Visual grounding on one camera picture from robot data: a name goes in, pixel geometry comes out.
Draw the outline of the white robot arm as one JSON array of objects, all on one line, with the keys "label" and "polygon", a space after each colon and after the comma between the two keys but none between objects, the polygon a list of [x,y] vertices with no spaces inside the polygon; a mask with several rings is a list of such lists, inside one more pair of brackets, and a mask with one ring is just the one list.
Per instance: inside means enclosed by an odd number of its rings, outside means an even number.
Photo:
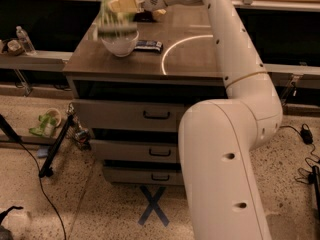
[{"label": "white robot arm", "polygon": [[191,106],[178,146],[196,240],[272,240],[250,160],[279,129],[275,87],[231,0],[111,0],[114,12],[202,3],[227,96]]}]

